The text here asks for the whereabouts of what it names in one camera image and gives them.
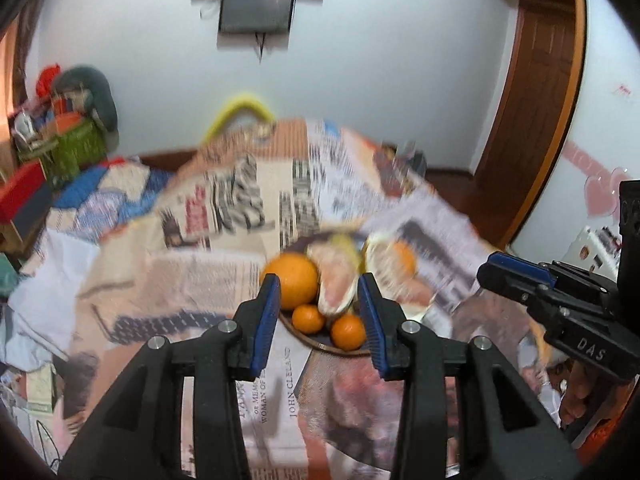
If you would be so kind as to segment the right hand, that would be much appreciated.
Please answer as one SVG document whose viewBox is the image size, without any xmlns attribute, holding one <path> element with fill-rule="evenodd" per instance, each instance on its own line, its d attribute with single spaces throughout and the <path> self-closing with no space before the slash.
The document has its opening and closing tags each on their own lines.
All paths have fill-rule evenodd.
<svg viewBox="0 0 640 480">
<path fill-rule="evenodd" d="M 597 368 L 582 362 L 574 362 L 560 406 L 560 421 L 563 429 L 577 425 L 578 422 L 581 424 L 591 422 L 596 408 L 590 408 L 587 399 L 593 393 L 601 376 L 602 373 Z"/>
</svg>

